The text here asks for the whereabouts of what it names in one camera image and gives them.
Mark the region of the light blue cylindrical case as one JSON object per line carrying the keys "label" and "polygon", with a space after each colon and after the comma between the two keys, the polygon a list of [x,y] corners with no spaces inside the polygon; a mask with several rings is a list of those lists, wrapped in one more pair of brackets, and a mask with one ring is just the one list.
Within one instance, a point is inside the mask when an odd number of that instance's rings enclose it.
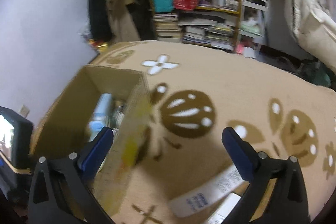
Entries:
{"label": "light blue cylindrical case", "polygon": [[113,97],[110,93],[100,96],[87,126],[89,141],[92,141],[103,127],[108,126],[112,101]]}

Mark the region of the white paper booklet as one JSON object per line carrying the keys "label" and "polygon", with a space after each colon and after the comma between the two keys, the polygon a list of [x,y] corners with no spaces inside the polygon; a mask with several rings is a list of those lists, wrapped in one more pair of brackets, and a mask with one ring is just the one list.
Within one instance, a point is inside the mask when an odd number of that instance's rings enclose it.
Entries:
{"label": "white paper booklet", "polygon": [[241,196],[230,193],[204,224],[221,224],[240,201]]}

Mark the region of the snack bag on floor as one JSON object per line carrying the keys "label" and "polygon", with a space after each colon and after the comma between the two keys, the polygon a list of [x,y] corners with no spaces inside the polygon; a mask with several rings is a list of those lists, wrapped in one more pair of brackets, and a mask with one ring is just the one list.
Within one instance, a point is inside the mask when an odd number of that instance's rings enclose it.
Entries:
{"label": "snack bag on floor", "polygon": [[93,39],[89,39],[88,44],[99,54],[102,54],[103,52],[105,52],[109,47],[107,42],[95,41]]}

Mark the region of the stack of books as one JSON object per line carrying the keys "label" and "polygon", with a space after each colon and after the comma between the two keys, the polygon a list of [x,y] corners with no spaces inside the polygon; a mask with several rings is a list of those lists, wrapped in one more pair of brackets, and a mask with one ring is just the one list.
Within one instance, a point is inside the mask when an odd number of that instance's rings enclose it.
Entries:
{"label": "stack of books", "polygon": [[236,24],[231,15],[221,12],[181,11],[153,16],[158,40],[211,47],[232,52]]}

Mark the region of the white side rack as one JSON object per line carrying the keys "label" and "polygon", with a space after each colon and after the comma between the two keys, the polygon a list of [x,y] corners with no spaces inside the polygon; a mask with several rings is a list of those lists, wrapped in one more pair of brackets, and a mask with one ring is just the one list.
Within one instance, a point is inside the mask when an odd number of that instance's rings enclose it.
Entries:
{"label": "white side rack", "polygon": [[269,10],[267,0],[241,0],[241,15],[235,52],[246,58],[258,59],[264,45],[266,20]]}

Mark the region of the beige patterned blanket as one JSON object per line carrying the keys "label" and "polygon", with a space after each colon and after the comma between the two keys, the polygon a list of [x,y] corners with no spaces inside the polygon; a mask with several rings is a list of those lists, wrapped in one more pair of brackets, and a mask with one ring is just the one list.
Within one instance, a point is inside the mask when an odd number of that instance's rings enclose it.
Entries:
{"label": "beige patterned blanket", "polygon": [[147,77],[152,114],[116,223],[203,223],[210,205],[178,218],[169,203],[227,170],[222,131],[256,151],[295,156],[315,218],[335,190],[335,91],[221,50],[159,41],[123,42],[94,63]]}

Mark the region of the white label strip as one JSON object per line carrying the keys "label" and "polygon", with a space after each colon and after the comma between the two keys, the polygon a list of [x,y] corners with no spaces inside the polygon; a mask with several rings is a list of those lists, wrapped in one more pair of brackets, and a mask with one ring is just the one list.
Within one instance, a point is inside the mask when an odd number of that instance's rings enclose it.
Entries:
{"label": "white label strip", "polygon": [[178,218],[189,217],[213,205],[239,187],[244,180],[231,165],[203,185],[168,202]]}

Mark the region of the brown cardboard box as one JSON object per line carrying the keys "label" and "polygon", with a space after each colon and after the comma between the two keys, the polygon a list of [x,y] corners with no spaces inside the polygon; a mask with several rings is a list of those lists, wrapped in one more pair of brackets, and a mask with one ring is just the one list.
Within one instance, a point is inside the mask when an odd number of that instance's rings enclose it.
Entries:
{"label": "brown cardboard box", "polygon": [[31,156],[60,159],[82,149],[107,126],[112,147],[93,195],[109,216],[120,211],[151,114],[146,76],[139,71],[86,65],[67,85],[31,139]]}

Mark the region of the black device with screen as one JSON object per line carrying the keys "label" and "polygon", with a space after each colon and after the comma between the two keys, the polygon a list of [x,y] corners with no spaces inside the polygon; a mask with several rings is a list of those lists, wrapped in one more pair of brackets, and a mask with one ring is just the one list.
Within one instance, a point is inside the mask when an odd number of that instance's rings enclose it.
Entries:
{"label": "black device with screen", "polygon": [[33,123],[1,107],[1,191],[7,200],[26,206],[31,182],[30,141]]}

